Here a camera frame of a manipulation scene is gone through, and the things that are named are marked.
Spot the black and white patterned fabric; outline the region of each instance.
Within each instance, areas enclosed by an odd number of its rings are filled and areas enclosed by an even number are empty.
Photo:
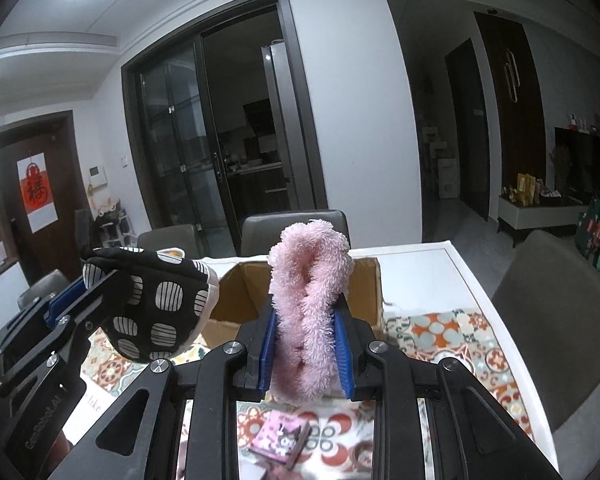
[[[122,313],[102,329],[113,347],[138,362],[169,358],[187,350],[216,306],[218,277],[203,262],[138,248],[96,249],[82,268],[87,288],[114,269],[134,282]]]

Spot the brown wooden door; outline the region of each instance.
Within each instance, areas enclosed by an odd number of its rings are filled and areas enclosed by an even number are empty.
[[[498,103],[502,185],[513,186],[519,173],[546,179],[546,136],[538,74],[524,27],[475,13],[487,51]]]
[[[22,270],[34,283],[54,269],[69,280],[80,276],[75,211],[86,206],[79,178],[72,121],[41,119],[0,133],[0,192],[14,233]],[[58,220],[32,232],[18,176],[18,161],[44,153],[48,186]]]
[[[489,130],[474,44],[465,41],[445,57],[456,112],[460,199],[489,217]]]

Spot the leather chair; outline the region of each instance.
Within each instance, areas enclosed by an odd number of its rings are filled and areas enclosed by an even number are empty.
[[[249,216],[242,225],[240,256],[268,254],[270,248],[280,241],[280,233],[291,224],[322,219],[330,222],[333,228],[349,240],[347,218],[337,209],[316,211],[288,211]]]
[[[25,290],[18,298],[18,308],[24,310],[36,298],[44,298],[52,292],[59,294],[70,285],[66,276],[58,269],[52,270]]]
[[[178,247],[184,251],[185,257],[195,260],[202,257],[197,240],[198,234],[193,225],[172,225],[142,233],[138,237],[138,247],[152,251]]]
[[[533,231],[493,305],[534,381],[565,480],[600,460],[600,272],[572,242]]]

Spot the gray floor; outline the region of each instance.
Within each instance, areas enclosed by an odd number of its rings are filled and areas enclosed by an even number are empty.
[[[460,199],[422,196],[422,241],[450,240],[489,297],[513,261],[512,240],[496,234],[494,220],[484,221]]]

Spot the pink plush cloth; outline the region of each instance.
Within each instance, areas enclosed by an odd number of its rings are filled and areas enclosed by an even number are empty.
[[[347,237],[324,220],[293,224],[271,248],[269,265],[278,334],[271,389],[294,402],[339,384],[332,305],[353,272]]]

